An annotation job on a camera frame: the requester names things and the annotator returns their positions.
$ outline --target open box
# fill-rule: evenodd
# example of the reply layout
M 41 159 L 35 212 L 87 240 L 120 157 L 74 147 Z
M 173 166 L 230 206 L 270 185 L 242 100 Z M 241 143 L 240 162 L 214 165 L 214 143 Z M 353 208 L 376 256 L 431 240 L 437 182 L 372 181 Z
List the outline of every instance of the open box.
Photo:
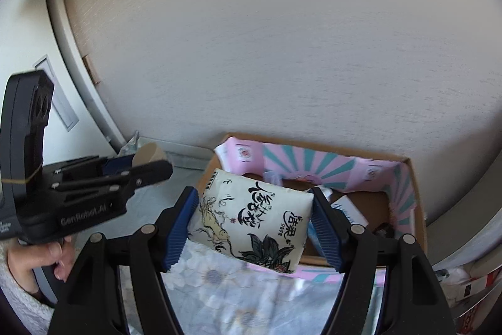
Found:
M 344 155 L 346 157 L 359 157 L 359 158 L 368 158 L 373 160 L 386 160 L 393 162 L 400 162 L 406 165 L 407 171 L 409 173 L 411 187 L 414 192 L 416 207 L 412 211 L 413 219 L 414 219 L 414 235 L 417 238 L 417 242 L 420 244 L 424 252 L 427 254 L 427 237 L 426 237 L 426 229 L 425 222 L 422 212 L 422 207 L 420 204 L 420 197 L 418 194 L 418 186 L 415 179 L 415 175 L 413 172 L 413 167 L 411 164 L 411 160 L 406 157 L 400 157 L 398 155 L 393 154 L 383 154 L 383 153 L 375 153 L 361 149 L 348 149 L 341 147 L 332 147 L 325 144 L 320 143 L 306 143 L 302 141 L 289 140 L 283 138 L 269 138 L 263 137 L 260 135 L 246 134 L 246 133 L 229 133 L 225 135 L 223 142 L 227 141 L 230 137 L 235 137 L 237 139 L 242 140 L 251 140 L 257 141 L 260 143 L 273 143 L 278 145 L 291 145 L 293 147 L 300 147 L 305 149 L 312 149 L 314 151 L 322 151 L 326 153 L 335 153 L 338 155 Z M 210 160 L 204 174 L 200 178 L 197 183 L 197 190 L 199 195 L 202 195 L 204 189 L 209 182 L 214 170 L 216 168 L 222 169 L 222 164 L 218 156 L 215 154 L 213 158 Z M 253 178 L 257 180 L 262 180 L 263 178 L 260 175 L 247 173 L 244 176 L 248 178 Z M 313 183 L 304 182 L 299 180 L 283 180 L 283 185 L 288 188 L 296 189 L 296 190 L 307 190 L 314 186 Z M 339 197 L 347 195 L 352 203 L 359 209 L 359 211 L 365 216 L 368 221 L 367 228 L 370 231 L 373 231 L 376 227 L 378 227 L 383 222 L 391 222 L 391 213 L 389 210 L 389 198 L 388 195 L 381 192 L 368 192 L 368 191 L 356 191 L 349 193 L 340 193 L 337 191 L 333 191 L 333 195 L 331 195 L 329 201 L 333 202 Z M 303 265 L 311 265 L 311 266 L 328 266 L 327 261 L 324 257 L 321 257 L 315 247 L 312 245 L 309 239 L 305 244 L 305 249 L 303 251 L 302 258 L 300 260 L 300 264 Z

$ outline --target blue ribbed pad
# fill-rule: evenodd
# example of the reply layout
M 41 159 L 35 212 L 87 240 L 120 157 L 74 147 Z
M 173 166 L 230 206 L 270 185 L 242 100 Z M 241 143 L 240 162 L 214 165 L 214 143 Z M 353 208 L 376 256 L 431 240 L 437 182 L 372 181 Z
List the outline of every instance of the blue ribbed pad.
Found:
M 171 232 L 166 238 L 166 256 L 164 257 L 164 268 L 166 270 L 170 270 L 171 266 L 176 264 L 180 259 L 188 237 L 188 222 L 198 204 L 199 194 L 195 188 L 192 188 L 173 224 Z
M 343 261 L 340 254 L 340 238 L 331 228 L 328 217 L 324 213 L 322 207 L 318 204 L 317 198 L 314 196 L 314 206 L 312 208 L 312 222 L 317 234 L 317 239 L 321 245 L 322 251 L 328 264 L 340 271 Z

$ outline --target gray wall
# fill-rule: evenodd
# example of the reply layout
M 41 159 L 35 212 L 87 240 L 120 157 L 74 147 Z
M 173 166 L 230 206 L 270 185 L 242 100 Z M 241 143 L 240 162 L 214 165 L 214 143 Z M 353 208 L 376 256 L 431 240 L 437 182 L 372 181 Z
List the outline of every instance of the gray wall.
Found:
M 124 135 L 410 156 L 429 220 L 502 146 L 501 0 L 65 0 Z

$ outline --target fingernail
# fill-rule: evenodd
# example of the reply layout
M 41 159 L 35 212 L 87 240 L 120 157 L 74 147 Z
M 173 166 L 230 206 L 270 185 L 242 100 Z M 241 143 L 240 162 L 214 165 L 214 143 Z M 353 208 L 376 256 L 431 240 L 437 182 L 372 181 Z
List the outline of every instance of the fingernail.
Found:
M 59 243 L 49 244 L 49 253 L 52 257 L 59 257 L 61 255 L 61 245 Z

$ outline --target human hand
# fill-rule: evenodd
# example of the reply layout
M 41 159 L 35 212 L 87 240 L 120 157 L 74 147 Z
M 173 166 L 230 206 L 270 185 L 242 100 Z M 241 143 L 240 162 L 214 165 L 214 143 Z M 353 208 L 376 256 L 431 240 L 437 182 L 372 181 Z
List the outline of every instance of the human hand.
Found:
M 30 294 L 39 291 L 33 269 L 57 264 L 54 275 L 58 280 L 66 281 L 75 262 L 75 249 L 71 236 L 59 243 L 21 246 L 17 239 L 11 242 L 7 252 L 7 264 L 20 287 Z

